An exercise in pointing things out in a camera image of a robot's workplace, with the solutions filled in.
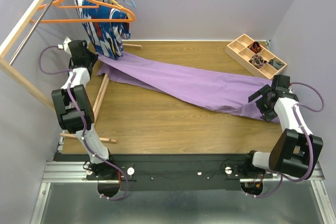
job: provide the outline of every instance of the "wooden tabletop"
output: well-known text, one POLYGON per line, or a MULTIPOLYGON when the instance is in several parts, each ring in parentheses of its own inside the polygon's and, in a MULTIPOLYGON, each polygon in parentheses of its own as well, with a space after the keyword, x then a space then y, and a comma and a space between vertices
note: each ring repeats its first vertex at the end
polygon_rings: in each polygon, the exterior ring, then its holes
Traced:
MULTIPOLYGON (((188 67, 251 75, 224 50, 227 42, 139 41, 137 56, 188 67)), ((94 67, 96 73, 101 63, 94 67)), ((86 90, 93 106, 102 76, 92 75, 86 90)), ((111 153, 270 152, 281 135, 279 124, 211 112, 166 94, 110 81, 96 122, 111 153)), ((86 153, 76 139, 66 139, 62 153, 86 153)))

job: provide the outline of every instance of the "lavender fabric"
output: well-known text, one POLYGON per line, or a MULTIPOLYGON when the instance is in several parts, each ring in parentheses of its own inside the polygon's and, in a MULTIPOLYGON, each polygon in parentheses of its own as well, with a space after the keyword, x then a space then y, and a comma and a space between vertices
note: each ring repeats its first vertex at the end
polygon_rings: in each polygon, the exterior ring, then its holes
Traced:
POLYGON ((207 110, 260 119, 255 102, 248 97, 271 85, 270 80, 222 73, 147 60, 124 52, 119 60, 99 56, 104 64, 98 75, 110 80, 164 92, 207 110))

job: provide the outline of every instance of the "wooden rack frame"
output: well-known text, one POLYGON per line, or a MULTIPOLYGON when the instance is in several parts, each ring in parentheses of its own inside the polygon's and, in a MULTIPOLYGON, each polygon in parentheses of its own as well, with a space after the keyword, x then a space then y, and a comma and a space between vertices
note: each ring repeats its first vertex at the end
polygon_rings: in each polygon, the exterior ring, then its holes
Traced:
MULTIPOLYGON (((25 47, 26 43, 28 42, 29 38, 35 31, 36 27, 44 17, 45 13, 48 11, 49 7, 51 6, 52 2, 54 0, 49 0, 46 4, 46 7, 42 10, 39 17, 36 19, 35 23, 32 25, 31 29, 29 30, 26 37, 23 39, 17 50, 15 51, 14 55, 11 57, 10 61, 7 62, 4 58, 15 43, 15 41, 18 39, 18 37, 21 35, 23 30, 28 25, 29 21, 33 17, 33 15, 36 13, 39 6, 42 4, 44 0, 34 0, 32 4, 28 7, 28 9, 25 11, 21 19, 18 21, 18 23, 14 26, 12 31, 9 33, 7 38, 4 40, 4 42, 0 46, 0 70, 4 72, 6 75, 8 75, 10 78, 12 78, 15 82, 17 82, 21 87, 23 87, 28 93, 30 93, 32 96, 34 96, 38 101, 40 101, 42 104, 50 108, 53 112, 55 112, 55 108, 53 103, 48 99, 46 95, 44 95, 36 86, 34 86, 31 82, 29 82, 21 73, 19 73, 12 65, 14 64, 16 58, 22 51, 22 49, 25 47)), ((141 48, 140 45, 133 45, 133 44, 124 44, 125 46, 131 46, 131 47, 137 47, 141 48)), ((101 104, 103 102, 103 98, 106 92, 106 89, 108 87, 109 83, 109 77, 107 74, 104 75, 103 82, 101 84, 101 87, 98 92, 98 96, 96 98, 96 101, 93 106, 93 112, 95 114, 95 121, 98 118, 99 110, 101 108, 101 104)), ((61 133, 61 136, 64 137, 74 137, 72 134, 67 133, 61 133)), ((116 140, 110 139, 110 138, 101 138, 101 141, 108 141, 111 143, 116 143, 116 140)))

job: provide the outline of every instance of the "wall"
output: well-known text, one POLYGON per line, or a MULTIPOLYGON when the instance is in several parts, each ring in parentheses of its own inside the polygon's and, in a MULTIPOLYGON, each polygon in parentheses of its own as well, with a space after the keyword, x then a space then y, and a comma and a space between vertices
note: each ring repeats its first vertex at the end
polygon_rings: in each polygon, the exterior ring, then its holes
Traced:
MULTIPOLYGON (((336 141, 334 127, 336 47, 334 33, 335 0, 295 0, 279 25, 271 41, 272 51, 288 63, 285 74, 292 81, 309 83, 323 94, 325 110, 313 113, 302 109, 304 119, 312 132, 323 138, 320 156, 329 196, 336 208, 336 141)), ((301 102, 320 106, 316 95, 303 88, 296 88, 301 102)))
POLYGON ((134 0, 132 39, 270 39, 293 0, 134 0))
MULTIPOLYGON (((21 18, 33 0, 0 0, 6 8, 0 12, 0 43, 21 18)), ((68 14, 53 9, 49 16, 67 18, 68 14)), ((40 51, 61 43, 65 36, 79 36, 81 25, 41 24, 20 54, 14 67, 44 94, 66 80, 66 74, 46 76, 37 67, 40 51)), ((13 46, 6 59, 13 55, 24 36, 13 46)), ((67 68, 68 55, 57 51, 45 55, 43 65, 50 71, 67 68)), ((0 177, 0 223, 30 223, 46 160, 56 151, 60 128, 56 116, 16 82, 0 71, 0 143, 2 175, 0 177)))

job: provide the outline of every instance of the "gray floor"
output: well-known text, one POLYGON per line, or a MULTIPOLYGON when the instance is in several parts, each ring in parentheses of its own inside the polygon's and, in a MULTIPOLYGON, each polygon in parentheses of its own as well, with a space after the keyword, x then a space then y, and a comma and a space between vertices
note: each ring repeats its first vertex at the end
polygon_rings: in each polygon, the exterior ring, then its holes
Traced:
POLYGON ((116 202, 100 199, 96 186, 52 185, 42 223, 323 223, 310 182, 284 182, 262 199, 242 191, 147 191, 116 202))

